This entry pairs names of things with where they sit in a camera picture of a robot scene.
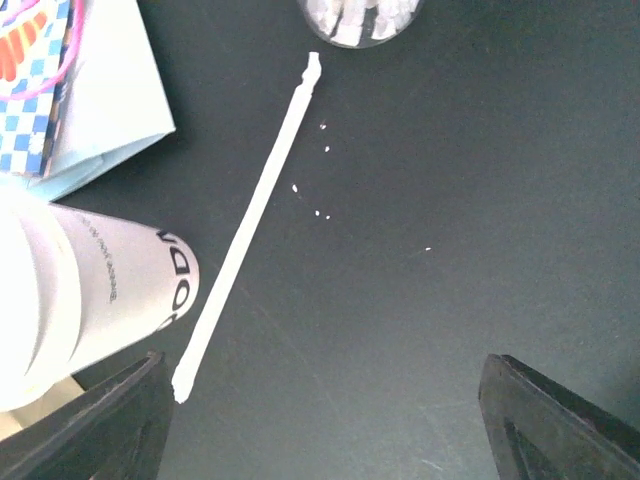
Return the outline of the single white stirrer packet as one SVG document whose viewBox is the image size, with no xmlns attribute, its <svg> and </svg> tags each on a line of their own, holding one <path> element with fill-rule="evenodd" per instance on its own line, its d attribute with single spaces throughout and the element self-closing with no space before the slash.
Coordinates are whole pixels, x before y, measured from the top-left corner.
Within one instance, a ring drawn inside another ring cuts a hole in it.
<svg viewBox="0 0 640 480">
<path fill-rule="evenodd" d="M 191 338 L 173 373 L 171 385 L 174 391 L 174 400 L 179 404 L 185 403 L 191 395 L 215 327 L 296 139 L 321 75 L 320 54 L 311 51 L 308 54 L 306 68 L 301 75 L 301 83 L 294 90 L 278 136 L 265 162 L 251 200 L 207 296 Z"/>
</svg>

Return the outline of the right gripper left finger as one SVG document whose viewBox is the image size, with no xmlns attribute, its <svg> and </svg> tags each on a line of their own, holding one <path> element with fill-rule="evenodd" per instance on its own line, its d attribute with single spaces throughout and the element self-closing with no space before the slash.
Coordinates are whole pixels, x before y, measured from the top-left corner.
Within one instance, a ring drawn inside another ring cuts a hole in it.
<svg viewBox="0 0 640 480">
<path fill-rule="evenodd" d="M 150 352 L 1 442 L 3 479 L 155 479 L 174 409 L 162 353 Z"/>
</svg>

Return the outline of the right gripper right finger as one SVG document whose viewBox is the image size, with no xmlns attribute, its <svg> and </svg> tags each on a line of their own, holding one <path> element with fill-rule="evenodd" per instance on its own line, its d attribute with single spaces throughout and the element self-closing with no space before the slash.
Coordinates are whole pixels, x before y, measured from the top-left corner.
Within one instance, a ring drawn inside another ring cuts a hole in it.
<svg viewBox="0 0 640 480">
<path fill-rule="evenodd" d="M 487 356 L 478 400 L 501 479 L 637 479 L 639 431 L 510 355 Z"/>
</svg>

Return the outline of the kraft paper bag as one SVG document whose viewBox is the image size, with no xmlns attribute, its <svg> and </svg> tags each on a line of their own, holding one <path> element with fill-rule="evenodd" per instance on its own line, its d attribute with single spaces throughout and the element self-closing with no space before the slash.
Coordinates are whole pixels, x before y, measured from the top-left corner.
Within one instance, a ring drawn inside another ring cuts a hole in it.
<svg viewBox="0 0 640 480">
<path fill-rule="evenodd" d="M 42 397 L 10 412 L 21 427 L 27 428 L 62 408 L 85 393 L 82 386 L 69 376 L 53 385 Z"/>
</svg>

